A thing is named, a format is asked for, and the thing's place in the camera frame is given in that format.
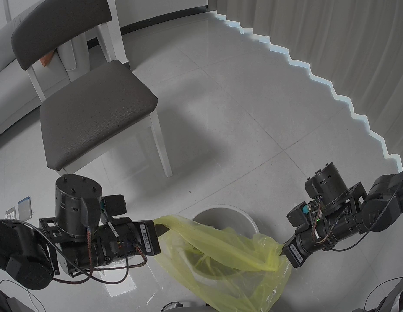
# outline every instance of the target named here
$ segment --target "chair backrest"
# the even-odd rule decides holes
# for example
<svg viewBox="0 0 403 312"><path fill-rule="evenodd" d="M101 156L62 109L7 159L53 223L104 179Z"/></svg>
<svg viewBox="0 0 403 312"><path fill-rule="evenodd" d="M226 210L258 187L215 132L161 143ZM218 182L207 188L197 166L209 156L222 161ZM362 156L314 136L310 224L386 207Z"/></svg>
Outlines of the chair backrest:
<svg viewBox="0 0 403 312"><path fill-rule="evenodd" d="M58 46L111 20L107 0L46 0L15 29L12 49L27 70Z"/></svg>

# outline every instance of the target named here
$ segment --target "sofa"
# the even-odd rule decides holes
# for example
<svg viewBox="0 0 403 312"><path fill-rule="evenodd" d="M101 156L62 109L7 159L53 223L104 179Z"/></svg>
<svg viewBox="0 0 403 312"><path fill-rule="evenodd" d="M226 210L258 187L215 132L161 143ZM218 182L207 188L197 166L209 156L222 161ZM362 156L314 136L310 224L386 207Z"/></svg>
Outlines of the sofa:
<svg viewBox="0 0 403 312"><path fill-rule="evenodd" d="M0 31L0 135L19 119L24 117L41 101L28 76L18 64L9 47L11 45L11 27L16 27L42 1L12 19ZM89 51L85 34L59 46L50 62L43 66L34 63L33 68L46 97L90 71Z"/></svg>

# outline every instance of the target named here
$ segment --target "plastic bag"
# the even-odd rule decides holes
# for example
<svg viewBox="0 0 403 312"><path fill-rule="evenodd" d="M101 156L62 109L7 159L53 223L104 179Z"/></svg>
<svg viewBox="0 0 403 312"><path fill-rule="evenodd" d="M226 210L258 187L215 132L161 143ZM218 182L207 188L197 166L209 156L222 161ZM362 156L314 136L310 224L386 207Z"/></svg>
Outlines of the plastic bag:
<svg viewBox="0 0 403 312"><path fill-rule="evenodd" d="M291 264L282 245L252 239L181 216L154 220L170 230L159 237L157 262L179 283L220 312L268 312L281 296Z"/></svg>

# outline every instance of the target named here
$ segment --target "tile floor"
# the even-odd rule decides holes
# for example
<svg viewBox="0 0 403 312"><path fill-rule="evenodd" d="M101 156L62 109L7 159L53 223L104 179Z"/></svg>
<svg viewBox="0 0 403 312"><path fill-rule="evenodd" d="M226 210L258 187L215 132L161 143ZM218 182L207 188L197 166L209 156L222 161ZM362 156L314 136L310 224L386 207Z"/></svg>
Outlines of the tile floor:
<svg viewBox="0 0 403 312"><path fill-rule="evenodd" d="M250 214L262 233L284 242L293 233L287 212L308 200L304 181L325 163L333 161L347 185L361 180L367 190L378 176L397 172L395 161L383 158L381 144L333 99L328 86L310 80L305 69L290 66L286 56L230 28L215 13L158 24L123 40L131 70L159 98L173 176L165 177L150 130L79 174L98 181L104 194L123 194L133 220L191 216L207 205L229 204ZM92 68L102 62L100 47L90 50L90 59ZM35 110L0 136L0 218L27 195L32 223L52 216L57 178L46 167ZM293 270L273 311L363 307L379 280L397 272L394 265L382 266L389 257L382 246L391 244L390 234L370 234L345 253L315 253ZM8 276L0 271L2 278ZM49 311L157 312L173 300L185 306L202 303L153 259L133 270L131 278L136 289L113 298L93 281L80 288L52 283L36 294ZM368 306L375 307L389 289L379 288ZM13 290L29 305L23 292Z"/></svg>

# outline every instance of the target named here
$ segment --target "gray cushion seat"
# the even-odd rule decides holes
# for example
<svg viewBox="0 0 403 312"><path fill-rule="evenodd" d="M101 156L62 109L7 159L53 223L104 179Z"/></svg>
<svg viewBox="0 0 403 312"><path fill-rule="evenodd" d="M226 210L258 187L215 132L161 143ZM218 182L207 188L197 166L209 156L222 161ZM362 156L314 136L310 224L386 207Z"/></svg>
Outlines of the gray cushion seat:
<svg viewBox="0 0 403 312"><path fill-rule="evenodd" d="M104 64L41 105L47 166L61 170L153 112L157 97L118 60Z"/></svg>

